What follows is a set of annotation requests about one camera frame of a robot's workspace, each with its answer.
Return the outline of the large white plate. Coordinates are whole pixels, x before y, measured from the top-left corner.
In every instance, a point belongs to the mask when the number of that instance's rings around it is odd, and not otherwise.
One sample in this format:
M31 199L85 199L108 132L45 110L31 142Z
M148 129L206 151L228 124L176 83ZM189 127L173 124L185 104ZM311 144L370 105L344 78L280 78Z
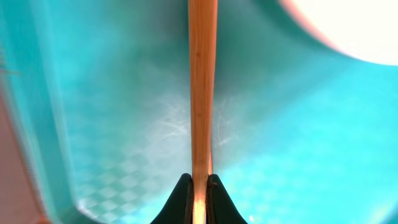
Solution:
M280 0L284 10L331 49L397 65L397 0Z

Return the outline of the teal plastic tray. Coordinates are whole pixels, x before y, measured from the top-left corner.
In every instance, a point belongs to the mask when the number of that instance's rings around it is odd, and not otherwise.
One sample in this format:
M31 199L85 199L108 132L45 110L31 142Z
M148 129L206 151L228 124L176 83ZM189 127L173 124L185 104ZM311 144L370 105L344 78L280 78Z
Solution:
M220 1L214 172L248 223L397 222L397 67ZM150 223L192 170L186 1L1 2L1 91L54 223Z

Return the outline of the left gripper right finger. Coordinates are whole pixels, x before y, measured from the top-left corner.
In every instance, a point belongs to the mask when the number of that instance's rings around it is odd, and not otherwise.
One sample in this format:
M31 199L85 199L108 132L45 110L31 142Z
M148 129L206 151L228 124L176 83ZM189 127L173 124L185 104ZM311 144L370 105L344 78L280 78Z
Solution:
M216 174L208 176L206 216L209 224L247 224Z

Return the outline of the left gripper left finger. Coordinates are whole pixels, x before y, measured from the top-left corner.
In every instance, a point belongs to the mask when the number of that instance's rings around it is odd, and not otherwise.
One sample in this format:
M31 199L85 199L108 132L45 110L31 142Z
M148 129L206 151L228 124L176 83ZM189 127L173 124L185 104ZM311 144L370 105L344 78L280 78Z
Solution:
M150 224L192 224L193 180L184 173L159 214Z

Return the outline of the wooden chopstick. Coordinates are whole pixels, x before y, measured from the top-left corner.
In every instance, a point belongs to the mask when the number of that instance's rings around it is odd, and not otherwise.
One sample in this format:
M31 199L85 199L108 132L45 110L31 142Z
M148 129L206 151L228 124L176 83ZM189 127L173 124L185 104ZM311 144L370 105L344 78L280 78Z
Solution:
M189 0L193 224L206 223L206 188L211 154L217 18L217 0Z
M213 173L213 161L212 161L212 153L209 153L208 156L208 175L211 175Z

